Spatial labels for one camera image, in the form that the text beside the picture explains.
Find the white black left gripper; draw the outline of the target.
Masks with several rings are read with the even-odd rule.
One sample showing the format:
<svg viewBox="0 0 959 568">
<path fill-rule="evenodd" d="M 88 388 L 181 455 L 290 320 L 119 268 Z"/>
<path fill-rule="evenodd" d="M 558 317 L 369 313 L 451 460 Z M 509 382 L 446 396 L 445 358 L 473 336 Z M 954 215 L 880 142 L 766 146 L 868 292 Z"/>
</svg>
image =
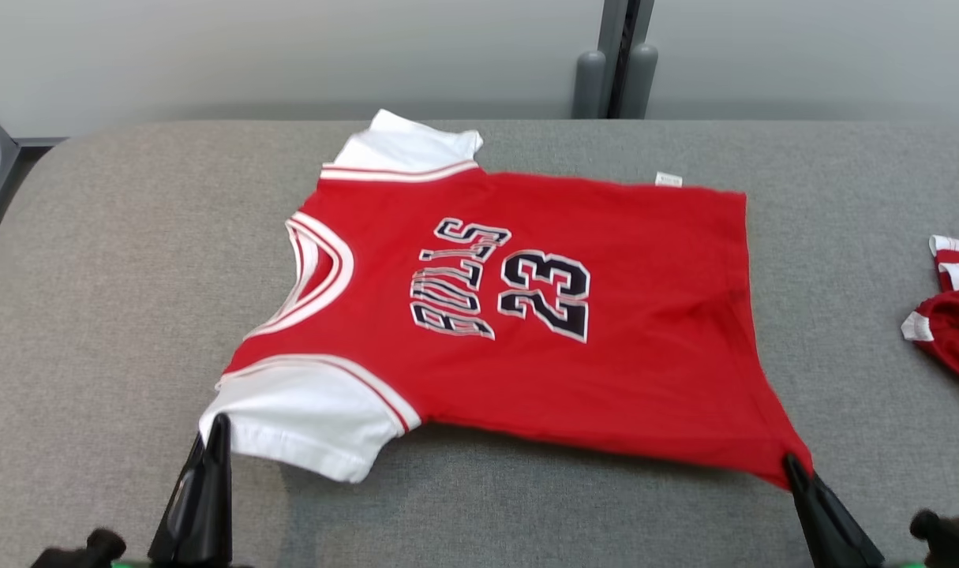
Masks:
<svg viewBox="0 0 959 568">
<path fill-rule="evenodd" d="M 197 435 L 167 503 L 151 546 L 150 560 L 118 559 L 111 568 L 251 568 L 230 563 L 231 424 L 213 418 L 205 438 Z"/>
</svg>

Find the red basketball jersey white sleeves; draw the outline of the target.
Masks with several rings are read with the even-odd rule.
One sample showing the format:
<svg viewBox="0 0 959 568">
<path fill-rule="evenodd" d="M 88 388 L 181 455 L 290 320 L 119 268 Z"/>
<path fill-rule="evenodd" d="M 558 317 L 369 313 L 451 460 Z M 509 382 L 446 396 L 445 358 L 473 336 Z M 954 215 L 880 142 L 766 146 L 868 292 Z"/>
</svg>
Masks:
<svg viewBox="0 0 959 568">
<path fill-rule="evenodd" d="M 423 424 L 752 474 L 810 450 L 764 376 L 747 199 L 487 172 L 475 130 L 379 111 L 287 220 L 296 281 L 202 413 L 234 452 L 357 483 Z"/>
</svg>

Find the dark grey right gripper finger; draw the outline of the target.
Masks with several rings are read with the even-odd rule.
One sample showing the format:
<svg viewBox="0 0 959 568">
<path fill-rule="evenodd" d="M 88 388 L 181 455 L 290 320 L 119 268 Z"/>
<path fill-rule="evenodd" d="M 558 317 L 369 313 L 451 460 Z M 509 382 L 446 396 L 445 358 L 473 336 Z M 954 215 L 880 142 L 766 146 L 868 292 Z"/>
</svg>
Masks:
<svg viewBox="0 0 959 568">
<path fill-rule="evenodd" d="M 883 568 L 884 556 L 833 490 L 826 486 L 826 506 L 837 526 L 840 568 Z"/>
<path fill-rule="evenodd" d="M 796 455 L 785 456 L 785 474 L 812 565 L 815 568 L 840 568 L 837 557 L 839 533 L 826 506 L 828 488 L 817 474 L 805 469 Z"/>
</svg>

